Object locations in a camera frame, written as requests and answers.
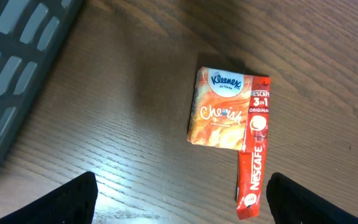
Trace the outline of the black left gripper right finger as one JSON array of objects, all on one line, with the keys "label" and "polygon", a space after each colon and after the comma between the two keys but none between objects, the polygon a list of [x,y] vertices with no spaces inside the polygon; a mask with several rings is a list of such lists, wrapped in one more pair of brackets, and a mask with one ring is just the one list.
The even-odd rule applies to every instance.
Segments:
[{"label": "black left gripper right finger", "polygon": [[276,224],[358,224],[358,217],[279,172],[268,181],[266,196]]}]

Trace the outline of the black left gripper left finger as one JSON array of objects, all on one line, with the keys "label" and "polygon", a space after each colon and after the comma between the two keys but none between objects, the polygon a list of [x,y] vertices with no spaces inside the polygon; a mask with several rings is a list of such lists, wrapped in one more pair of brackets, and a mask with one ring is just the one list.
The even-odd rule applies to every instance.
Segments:
[{"label": "black left gripper left finger", "polygon": [[95,174],[88,171],[0,218],[0,224],[91,224],[97,197]]}]

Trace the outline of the red candy bar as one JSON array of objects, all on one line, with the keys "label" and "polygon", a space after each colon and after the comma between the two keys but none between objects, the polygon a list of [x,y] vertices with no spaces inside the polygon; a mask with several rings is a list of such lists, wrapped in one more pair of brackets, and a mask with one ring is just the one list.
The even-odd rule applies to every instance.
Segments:
[{"label": "red candy bar", "polygon": [[244,147],[238,153],[237,216],[257,217],[262,199],[269,132],[270,78],[254,76]]}]

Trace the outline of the orange Kleenex tissue pack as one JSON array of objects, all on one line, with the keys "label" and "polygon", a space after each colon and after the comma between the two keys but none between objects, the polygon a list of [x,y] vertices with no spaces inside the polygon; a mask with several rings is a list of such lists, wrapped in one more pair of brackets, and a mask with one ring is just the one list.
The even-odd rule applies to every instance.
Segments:
[{"label": "orange Kleenex tissue pack", "polygon": [[253,77],[202,67],[198,70],[187,140],[194,145],[242,149]]}]

